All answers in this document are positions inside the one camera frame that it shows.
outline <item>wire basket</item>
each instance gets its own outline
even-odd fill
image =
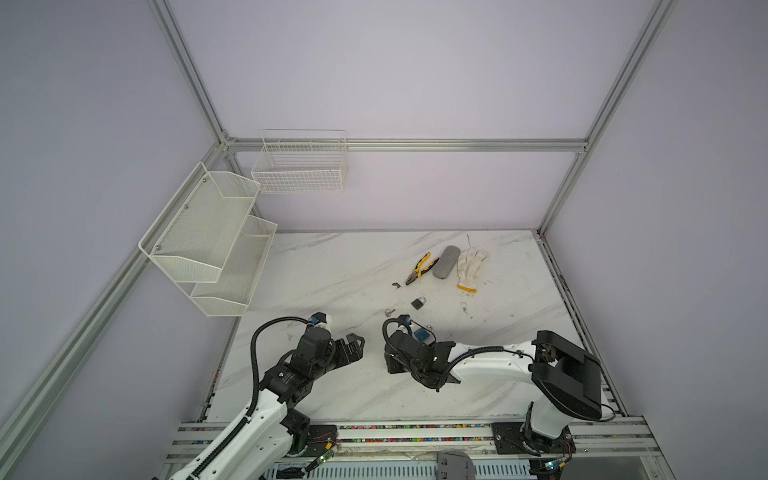
[[[251,215],[259,184],[198,164],[139,248],[207,316],[242,316],[277,225]],[[166,212],[175,211],[167,225]]]
[[[264,146],[251,175],[263,194],[344,191],[346,132],[262,130]]]
[[[249,178],[199,167],[202,178],[145,252],[174,282],[219,280],[259,191],[259,184]]]
[[[190,298],[208,316],[242,316],[256,291],[277,225],[249,215],[216,283],[198,283]]]

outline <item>marble surface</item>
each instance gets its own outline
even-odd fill
[[[406,286],[426,252],[448,245],[487,250],[476,294],[456,288],[456,269],[445,279],[427,273]],[[398,282],[402,288],[392,283]],[[424,296],[416,311],[410,303]],[[407,373],[386,372],[381,327],[384,311],[408,313],[432,326],[439,340],[474,345],[521,343],[549,329],[581,345],[536,241],[528,230],[436,232],[278,233],[251,307],[227,357],[209,422],[229,422],[251,395],[249,344],[256,328],[278,316],[303,318],[321,311],[333,318],[333,337],[365,337],[364,357],[329,372],[297,407],[312,419],[443,419],[524,415],[541,394],[532,385],[475,380],[424,388]],[[281,323],[260,335],[260,370],[296,347],[303,326]]]

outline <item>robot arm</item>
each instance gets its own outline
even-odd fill
[[[310,419],[295,410],[296,404],[310,393],[315,380],[360,360],[365,345],[365,340],[353,333],[346,336],[347,342],[334,341],[328,322],[326,315],[315,313],[291,360],[267,370],[254,388],[256,407],[251,408],[251,400],[216,440],[171,480],[255,480],[291,449],[303,450]],[[252,346],[260,330],[254,334]],[[254,377],[258,378],[257,365],[253,367]],[[327,448],[306,470],[332,455]]]
[[[389,335],[387,327],[392,323],[402,329]],[[541,390],[543,395],[528,407],[523,426],[523,446],[532,455],[559,445],[571,420],[599,421],[602,417],[600,361],[556,333],[542,330],[532,342],[518,345],[426,345],[414,338],[410,323],[407,315],[384,322],[389,373],[409,372],[437,391],[446,383],[479,376],[532,383]]]

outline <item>work glove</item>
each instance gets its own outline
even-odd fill
[[[470,248],[458,258],[458,288],[465,292],[477,293],[477,285],[480,281],[480,269],[482,263],[491,255],[485,250]]]

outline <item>gray eraser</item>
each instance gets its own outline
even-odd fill
[[[458,247],[448,245],[445,250],[442,251],[440,260],[438,260],[435,266],[432,268],[432,275],[438,278],[448,278],[451,270],[453,270],[456,262],[458,262],[458,255],[461,252],[462,251],[459,250]]]

